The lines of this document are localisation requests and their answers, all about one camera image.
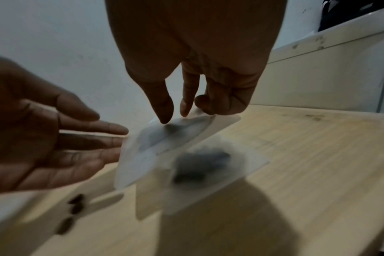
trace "small dark object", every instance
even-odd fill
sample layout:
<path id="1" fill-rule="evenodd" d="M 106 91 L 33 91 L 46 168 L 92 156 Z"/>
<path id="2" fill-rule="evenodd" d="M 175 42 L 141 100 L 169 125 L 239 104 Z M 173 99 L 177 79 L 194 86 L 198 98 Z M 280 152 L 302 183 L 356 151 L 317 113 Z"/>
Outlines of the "small dark object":
<path id="1" fill-rule="evenodd" d="M 75 196 L 73 199 L 71 199 L 70 201 L 68 201 L 68 203 L 70 205 L 74 205 L 76 203 L 79 203 L 79 202 L 82 202 L 82 200 L 84 200 L 84 194 L 78 194 L 77 196 Z"/>
<path id="2" fill-rule="evenodd" d="M 203 172 L 190 172 L 184 174 L 177 174 L 174 177 L 174 183 L 180 184 L 185 181 L 194 181 L 194 182 L 202 182 L 205 179 L 206 175 Z"/>
<path id="3" fill-rule="evenodd" d="M 71 229 L 73 224 L 74 224 L 74 219 L 72 217 L 66 218 L 65 220 L 63 220 L 60 223 L 60 225 L 56 231 L 56 234 L 59 234 L 59 235 L 66 234 Z"/>
<path id="4" fill-rule="evenodd" d="M 84 209 L 84 204 L 82 202 L 76 203 L 72 208 L 71 208 L 71 214 L 75 215 L 80 213 Z"/>

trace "wood grain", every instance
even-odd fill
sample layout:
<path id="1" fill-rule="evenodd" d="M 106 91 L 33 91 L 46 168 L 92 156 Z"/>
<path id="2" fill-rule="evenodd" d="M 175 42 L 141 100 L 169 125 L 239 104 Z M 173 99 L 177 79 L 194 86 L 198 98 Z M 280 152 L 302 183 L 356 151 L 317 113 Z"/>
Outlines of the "wood grain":
<path id="1" fill-rule="evenodd" d="M 384 228 L 384 115 L 250 106 L 222 135 L 270 164 L 174 216 L 161 214 L 154 173 L 121 198 L 107 167 L 17 218 L 0 255 L 350 256 Z M 102 204 L 53 235 L 79 192 Z"/>

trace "palm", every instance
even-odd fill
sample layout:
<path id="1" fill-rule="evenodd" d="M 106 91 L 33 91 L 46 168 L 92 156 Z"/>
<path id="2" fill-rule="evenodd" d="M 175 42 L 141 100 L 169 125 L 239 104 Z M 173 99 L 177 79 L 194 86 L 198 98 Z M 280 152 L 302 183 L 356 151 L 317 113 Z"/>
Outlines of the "palm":
<path id="1" fill-rule="evenodd" d="M 96 120 L 98 115 L 73 94 L 3 59 L 0 70 L 0 192 L 64 186 L 87 179 L 104 164 L 118 160 L 121 137 L 59 130 L 124 135 L 126 128 L 103 121 L 81 121 Z M 26 84 L 20 75 L 25 76 Z M 24 98 L 55 105 L 75 118 Z"/>

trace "wooden surface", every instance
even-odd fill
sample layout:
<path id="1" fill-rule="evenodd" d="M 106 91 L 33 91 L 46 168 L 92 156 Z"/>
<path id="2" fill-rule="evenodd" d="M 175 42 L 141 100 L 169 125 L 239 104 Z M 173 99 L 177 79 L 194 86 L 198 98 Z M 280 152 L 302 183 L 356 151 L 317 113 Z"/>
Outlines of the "wooden surface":
<path id="1" fill-rule="evenodd" d="M 270 164 L 179 212 L 159 177 L 112 191 L 112 166 L 40 196 L 0 238 L 0 255 L 359 255 L 384 228 L 384 115 L 250 106 L 223 136 Z M 88 199 L 65 236 L 67 200 Z"/>

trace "hand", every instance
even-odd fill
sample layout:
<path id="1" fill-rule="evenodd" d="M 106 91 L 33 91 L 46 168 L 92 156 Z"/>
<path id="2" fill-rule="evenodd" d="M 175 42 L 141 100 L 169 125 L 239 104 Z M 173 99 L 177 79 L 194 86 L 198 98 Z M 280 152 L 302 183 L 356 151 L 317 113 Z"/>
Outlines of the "hand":
<path id="1" fill-rule="evenodd" d="M 118 161 L 123 138 L 60 132 L 128 133 L 98 119 L 74 94 L 0 58 L 0 192 L 65 186 Z"/>
<path id="2" fill-rule="evenodd" d="M 130 77 L 162 123 L 173 114 L 165 79 L 181 63 L 182 116 L 246 109 L 282 24 L 286 0 L 105 0 Z M 199 76 L 206 93 L 195 98 Z"/>

